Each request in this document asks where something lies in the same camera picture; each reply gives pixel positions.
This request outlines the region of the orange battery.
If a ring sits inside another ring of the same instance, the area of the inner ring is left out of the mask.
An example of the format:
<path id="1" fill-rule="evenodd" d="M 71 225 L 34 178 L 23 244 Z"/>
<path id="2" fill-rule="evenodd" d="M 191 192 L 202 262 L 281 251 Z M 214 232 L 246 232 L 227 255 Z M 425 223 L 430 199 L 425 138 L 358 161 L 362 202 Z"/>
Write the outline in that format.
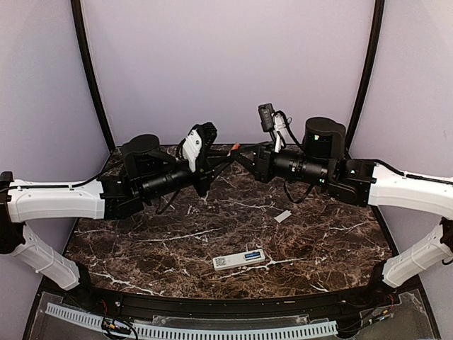
<path id="1" fill-rule="evenodd" d="M 235 150 L 237 150 L 241 145 L 239 143 L 235 143 L 233 147 L 229 150 L 229 156 L 233 154 Z"/>

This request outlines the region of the white battery cover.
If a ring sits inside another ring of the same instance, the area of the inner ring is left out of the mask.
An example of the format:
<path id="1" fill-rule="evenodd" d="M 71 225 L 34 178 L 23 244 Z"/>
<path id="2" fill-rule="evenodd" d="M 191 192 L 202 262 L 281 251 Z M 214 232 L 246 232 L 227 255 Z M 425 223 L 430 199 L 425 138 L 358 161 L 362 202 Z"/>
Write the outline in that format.
<path id="1" fill-rule="evenodd" d="M 284 220 L 286 220 L 291 215 L 292 215 L 291 211 L 285 210 L 282 213 L 280 213 L 278 216 L 274 217 L 274 219 L 275 219 L 276 222 L 282 223 Z"/>

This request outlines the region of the blue battery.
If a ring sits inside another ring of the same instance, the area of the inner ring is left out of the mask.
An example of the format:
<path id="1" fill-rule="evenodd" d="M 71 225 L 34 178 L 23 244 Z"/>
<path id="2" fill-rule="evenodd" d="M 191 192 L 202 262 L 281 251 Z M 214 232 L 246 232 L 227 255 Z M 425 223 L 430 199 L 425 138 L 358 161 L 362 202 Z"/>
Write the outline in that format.
<path id="1" fill-rule="evenodd" d="M 244 254 L 245 260 L 260 258 L 261 256 L 262 256 L 262 254 L 259 251 L 254 251 L 254 252 Z"/>

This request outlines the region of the white remote control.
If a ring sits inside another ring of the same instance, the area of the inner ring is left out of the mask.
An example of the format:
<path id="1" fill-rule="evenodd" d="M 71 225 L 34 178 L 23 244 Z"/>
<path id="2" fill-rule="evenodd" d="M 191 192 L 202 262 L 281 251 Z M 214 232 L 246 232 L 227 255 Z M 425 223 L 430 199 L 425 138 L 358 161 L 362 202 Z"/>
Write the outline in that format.
<path id="1" fill-rule="evenodd" d="M 256 259 L 245 260 L 244 254 L 254 251 L 259 251 L 262 254 L 262 256 Z M 238 268 L 251 264 L 259 264 L 261 262 L 264 262 L 264 260 L 265 260 L 264 251 L 262 249 L 256 249 L 253 251 L 245 251 L 241 253 L 215 257 L 212 260 L 212 264 L 214 266 L 215 271 L 223 271 L 230 268 Z"/>

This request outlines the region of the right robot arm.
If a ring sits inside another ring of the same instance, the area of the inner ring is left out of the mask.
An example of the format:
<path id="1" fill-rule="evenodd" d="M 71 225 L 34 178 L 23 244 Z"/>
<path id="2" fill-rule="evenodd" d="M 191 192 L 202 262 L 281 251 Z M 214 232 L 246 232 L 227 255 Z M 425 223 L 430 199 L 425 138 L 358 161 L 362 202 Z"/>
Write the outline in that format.
<path id="1" fill-rule="evenodd" d="M 232 154 L 263 183 L 281 177 L 318 186 L 343 203 L 394 206 L 441 217 L 422 240 L 374 267 L 361 301 L 376 307 L 387 298 L 389 290 L 452 257 L 452 180 L 399 171 L 379 160 L 349 159 L 344 153 L 345 133 L 344 125 L 315 117 L 306 122 L 301 152 L 276 151 L 275 143 L 264 142 Z"/>

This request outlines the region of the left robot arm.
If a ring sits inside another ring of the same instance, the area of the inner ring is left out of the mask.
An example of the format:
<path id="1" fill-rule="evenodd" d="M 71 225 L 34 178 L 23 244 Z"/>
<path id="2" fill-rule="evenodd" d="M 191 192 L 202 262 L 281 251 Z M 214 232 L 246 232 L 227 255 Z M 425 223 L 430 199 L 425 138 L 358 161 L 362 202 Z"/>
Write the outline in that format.
<path id="1" fill-rule="evenodd" d="M 16 257 L 48 277 L 85 309 L 100 302 L 88 270 L 42 241 L 26 222 L 60 217 L 122 220 L 153 199 L 192 186 L 205 196 L 218 174 L 232 162 L 227 152 L 212 150 L 214 137 L 192 131 L 176 158 L 160 148 L 156 135 L 140 135 L 120 148 L 117 176 L 75 183 L 33 183 L 1 173 L 1 254 Z"/>

